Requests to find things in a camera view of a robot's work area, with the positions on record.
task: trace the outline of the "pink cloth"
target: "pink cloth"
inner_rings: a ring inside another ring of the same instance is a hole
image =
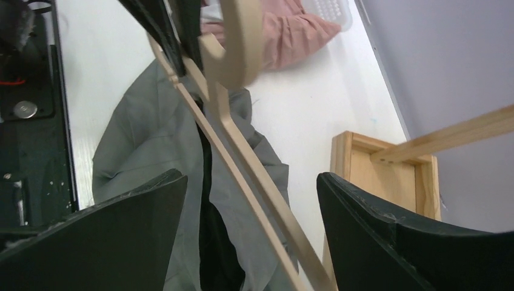
[[[264,69],[279,69],[314,54],[341,31],[341,26],[306,13],[300,0],[261,0]],[[224,45],[222,22],[202,24]]]

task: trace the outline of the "wooden slat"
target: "wooden slat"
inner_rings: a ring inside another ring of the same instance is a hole
[[[341,164],[339,162],[339,159],[341,158],[341,156],[339,154],[339,149],[338,149],[338,138],[339,138],[339,135],[334,136],[332,138],[332,148],[330,151],[330,171],[332,173],[336,173],[336,174],[341,171],[338,169],[338,166]]]
[[[353,148],[353,132],[344,132],[342,134],[342,178],[350,180],[352,169],[352,148]]]
[[[416,213],[441,220],[437,158],[416,166]]]
[[[401,162],[512,131],[514,131],[514,104],[389,147],[372,154],[371,159],[374,162]]]
[[[362,152],[367,152],[370,154],[374,154],[385,149],[389,149],[391,147],[396,146],[395,144],[391,144],[389,142],[381,141],[380,139],[370,138],[369,136],[360,135],[359,133],[353,133],[353,141],[352,144],[355,148],[359,148]],[[405,160],[404,162],[408,164],[424,164],[426,162],[431,162],[432,156],[430,155],[421,155],[415,156],[410,159]]]

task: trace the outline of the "gray jacket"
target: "gray jacket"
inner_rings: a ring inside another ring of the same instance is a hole
[[[189,79],[182,78],[181,82],[194,98],[199,99],[198,89]],[[280,162],[266,138],[250,124],[250,93],[245,89],[230,92],[230,109],[234,122],[288,201],[288,165]],[[229,149],[216,122],[208,113],[206,117]],[[198,239],[204,171],[202,146],[194,117],[154,61],[119,102],[96,149],[93,157],[95,203],[134,189],[170,169],[178,169],[187,175],[188,186],[164,290],[200,291]],[[255,187],[243,174],[278,230]],[[261,227],[214,149],[210,202],[220,212],[239,264],[245,271],[241,290],[288,290],[287,279],[278,267]],[[286,245],[281,233],[279,237]]]

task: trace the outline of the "white floor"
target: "white floor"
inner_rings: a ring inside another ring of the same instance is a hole
[[[141,26],[117,1],[58,0],[73,156],[81,208],[92,205],[92,156],[122,94],[153,60]],[[321,254],[316,176],[329,171],[331,139],[352,130],[389,142],[405,134],[361,18],[306,62],[263,72],[249,86],[253,125],[290,165],[291,208]]]

